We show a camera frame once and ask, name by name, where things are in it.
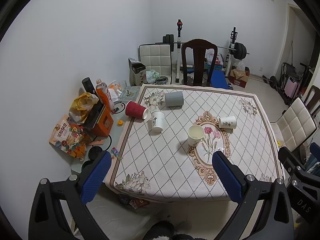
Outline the orange juice bottle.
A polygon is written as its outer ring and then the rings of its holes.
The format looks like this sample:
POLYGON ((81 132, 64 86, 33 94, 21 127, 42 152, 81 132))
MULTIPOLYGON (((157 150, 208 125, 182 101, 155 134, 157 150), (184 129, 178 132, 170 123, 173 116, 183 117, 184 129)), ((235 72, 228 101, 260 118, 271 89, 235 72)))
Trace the orange juice bottle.
POLYGON ((103 104, 106 106, 109 112, 113 112, 115 109, 114 102, 112 101, 111 94, 108 91, 108 86, 101 79, 96 80, 96 91, 103 104))

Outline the floral checked tablecloth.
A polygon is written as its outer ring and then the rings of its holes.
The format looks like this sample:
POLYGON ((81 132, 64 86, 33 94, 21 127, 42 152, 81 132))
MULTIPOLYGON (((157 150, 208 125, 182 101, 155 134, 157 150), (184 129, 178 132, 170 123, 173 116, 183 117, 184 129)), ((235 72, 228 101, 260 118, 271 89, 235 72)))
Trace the floral checked tablecloth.
POLYGON ((145 120, 124 125, 119 155, 105 184, 116 193, 150 201, 215 200, 227 197, 212 166, 220 151, 244 174, 272 182, 282 178, 278 145, 254 94, 209 87, 143 85, 144 107, 161 94, 180 92, 184 103, 160 103, 145 120))

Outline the blue weight bench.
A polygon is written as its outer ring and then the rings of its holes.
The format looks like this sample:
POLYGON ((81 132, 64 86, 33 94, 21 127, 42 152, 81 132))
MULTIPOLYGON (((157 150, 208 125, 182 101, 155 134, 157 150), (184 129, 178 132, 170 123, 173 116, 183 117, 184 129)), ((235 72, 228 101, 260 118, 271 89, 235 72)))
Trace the blue weight bench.
POLYGON ((210 85, 214 88, 233 90, 232 85, 230 83, 227 83, 225 74, 221 70, 213 70, 210 85))

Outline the white paper cup with bamboo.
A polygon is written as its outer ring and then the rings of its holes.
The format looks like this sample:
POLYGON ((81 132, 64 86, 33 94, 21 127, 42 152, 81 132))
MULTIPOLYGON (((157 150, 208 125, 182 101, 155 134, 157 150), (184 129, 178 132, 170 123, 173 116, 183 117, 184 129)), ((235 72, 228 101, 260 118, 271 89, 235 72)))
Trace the white paper cup with bamboo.
POLYGON ((160 133, 164 128, 165 115, 161 111, 153 111, 151 114, 151 128, 152 131, 160 133))

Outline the red ribbed paper cup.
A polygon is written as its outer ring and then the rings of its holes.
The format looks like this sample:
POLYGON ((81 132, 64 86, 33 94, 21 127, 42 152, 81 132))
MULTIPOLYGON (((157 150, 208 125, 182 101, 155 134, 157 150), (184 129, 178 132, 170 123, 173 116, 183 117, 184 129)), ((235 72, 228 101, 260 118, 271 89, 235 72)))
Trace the red ribbed paper cup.
POLYGON ((125 114, 129 117, 145 120, 148 116, 149 110, 137 104, 136 102, 129 101, 125 107, 125 114))

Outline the orange box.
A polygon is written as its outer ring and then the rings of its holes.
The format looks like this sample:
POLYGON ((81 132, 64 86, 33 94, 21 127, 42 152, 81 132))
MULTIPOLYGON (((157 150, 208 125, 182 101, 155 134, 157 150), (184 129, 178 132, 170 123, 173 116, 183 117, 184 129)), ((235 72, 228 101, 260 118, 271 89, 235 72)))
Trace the orange box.
POLYGON ((97 137, 108 137, 112 125, 113 119, 110 111, 99 101, 89 111, 83 127, 97 137))

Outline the white squat rack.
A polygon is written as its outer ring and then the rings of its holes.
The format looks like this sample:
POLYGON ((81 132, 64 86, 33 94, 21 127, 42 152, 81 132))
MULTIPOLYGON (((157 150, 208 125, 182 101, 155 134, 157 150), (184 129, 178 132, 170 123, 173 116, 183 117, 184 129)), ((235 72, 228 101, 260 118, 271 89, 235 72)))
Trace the white squat rack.
MULTIPOLYGON (((178 82, 180 80, 180 71, 181 71, 181 64, 182 64, 182 54, 181 54, 181 48, 182 48, 182 44, 183 42, 181 41, 181 31, 182 31, 182 21, 181 19, 178 19, 177 22, 177 31, 178 31, 178 35, 177 35, 177 41, 176 42, 181 42, 177 44, 177 66, 176 66, 176 78, 175 81, 178 82)), ((233 28, 233 30, 231 31, 231 36, 230 36, 230 41, 229 41, 229 45, 227 48, 233 48, 234 44, 236 42, 236 38, 237 38, 238 32, 236 31, 236 27, 233 28)), ((225 64, 222 67, 222 70, 227 70, 230 66, 231 63, 229 62, 229 60, 233 57, 233 55, 229 52, 227 53, 226 56, 226 60, 225 60, 225 64)))

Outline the grey cup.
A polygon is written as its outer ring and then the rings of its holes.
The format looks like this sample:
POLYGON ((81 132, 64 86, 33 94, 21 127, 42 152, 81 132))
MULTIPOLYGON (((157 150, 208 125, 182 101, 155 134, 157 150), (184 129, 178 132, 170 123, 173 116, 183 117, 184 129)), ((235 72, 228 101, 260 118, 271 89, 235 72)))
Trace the grey cup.
POLYGON ((184 97, 183 92, 172 92, 172 93, 165 93, 165 105, 167 107, 176 107, 176 106, 183 106, 184 105, 184 97))

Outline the white paper cup with print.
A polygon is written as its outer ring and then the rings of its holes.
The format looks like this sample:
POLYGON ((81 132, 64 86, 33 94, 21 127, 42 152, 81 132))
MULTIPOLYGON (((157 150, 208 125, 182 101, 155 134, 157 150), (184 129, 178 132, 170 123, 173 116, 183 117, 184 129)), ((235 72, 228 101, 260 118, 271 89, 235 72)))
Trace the white paper cup with print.
POLYGON ((219 127, 221 129, 236 129, 237 121, 235 116, 226 116, 219 118, 219 127))

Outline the cardboard box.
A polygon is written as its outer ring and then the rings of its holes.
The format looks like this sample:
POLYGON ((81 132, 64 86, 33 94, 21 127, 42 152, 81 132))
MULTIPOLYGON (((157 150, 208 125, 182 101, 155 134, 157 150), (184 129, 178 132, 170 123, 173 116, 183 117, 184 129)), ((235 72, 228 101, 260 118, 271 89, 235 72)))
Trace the cardboard box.
POLYGON ((246 67, 245 70, 238 70, 236 68, 229 72, 228 79, 230 83, 239 87, 245 88, 249 78, 249 69, 246 67))

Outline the yellow plastic bag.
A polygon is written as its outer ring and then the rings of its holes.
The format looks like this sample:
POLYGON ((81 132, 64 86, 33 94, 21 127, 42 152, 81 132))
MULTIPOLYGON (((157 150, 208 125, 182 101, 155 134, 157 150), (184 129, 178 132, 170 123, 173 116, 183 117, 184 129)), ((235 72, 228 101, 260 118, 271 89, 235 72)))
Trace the yellow plastic bag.
POLYGON ((73 100, 69 109, 69 117, 77 124, 82 125, 91 109, 99 102, 99 98, 91 93, 85 92, 73 100))

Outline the dark wooden chair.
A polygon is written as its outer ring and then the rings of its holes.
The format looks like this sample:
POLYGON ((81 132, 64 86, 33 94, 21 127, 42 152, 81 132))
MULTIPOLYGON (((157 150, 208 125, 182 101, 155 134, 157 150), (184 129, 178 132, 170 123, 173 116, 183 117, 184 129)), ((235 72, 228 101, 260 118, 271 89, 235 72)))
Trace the dark wooden chair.
POLYGON ((183 84, 186 86, 202 86, 202 87, 210 87, 210 81, 212 78, 215 60, 217 57, 217 45, 204 40, 204 39, 193 39, 188 42, 184 42, 181 47, 181 57, 182 57, 182 65, 183 65, 183 84), (194 77, 193 82, 188 81, 187 74, 187 61, 186 61, 186 49, 190 48, 193 50, 193 60, 194 60, 194 77), (204 59, 206 55, 206 51, 213 49, 214 56, 212 59, 212 64, 209 69, 209 74, 207 77, 207 81, 203 82, 204 75, 204 59))

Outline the colourful snack bag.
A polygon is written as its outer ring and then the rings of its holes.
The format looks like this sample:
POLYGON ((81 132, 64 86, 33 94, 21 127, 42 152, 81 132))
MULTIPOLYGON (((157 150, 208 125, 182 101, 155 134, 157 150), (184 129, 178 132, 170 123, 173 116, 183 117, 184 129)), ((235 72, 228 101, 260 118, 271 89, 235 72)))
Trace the colourful snack bag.
POLYGON ((75 159, 84 161, 86 147, 93 138, 68 115, 64 115, 53 129, 49 143, 75 159))

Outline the barbell with black plates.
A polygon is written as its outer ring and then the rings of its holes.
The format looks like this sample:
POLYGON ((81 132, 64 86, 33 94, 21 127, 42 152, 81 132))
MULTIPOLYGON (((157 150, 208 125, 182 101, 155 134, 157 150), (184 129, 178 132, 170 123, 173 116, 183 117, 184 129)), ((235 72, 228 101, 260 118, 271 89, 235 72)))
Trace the barbell with black plates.
MULTIPOLYGON (((171 51, 174 51, 174 45, 181 42, 175 42, 173 34, 166 34, 162 38, 162 43, 169 44, 171 51)), ((247 55, 249 55, 246 47, 239 42, 235 42, 233 48, 220 47, 220 46, 218 46, 218 48, 228 49, 229 52, 233 55, 233 57, 237 60, 243 60, 247 55)))

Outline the pink suitcase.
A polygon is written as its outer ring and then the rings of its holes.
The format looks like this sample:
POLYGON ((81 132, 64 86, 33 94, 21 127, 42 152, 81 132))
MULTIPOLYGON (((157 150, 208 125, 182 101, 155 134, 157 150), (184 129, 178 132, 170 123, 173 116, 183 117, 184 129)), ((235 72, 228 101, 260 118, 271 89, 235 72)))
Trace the pink suitcase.
POLYGON ((284 89, 286 96, 292 99, 295 98, 299 87, 299 82, 296 79, 289 77, 284 89))

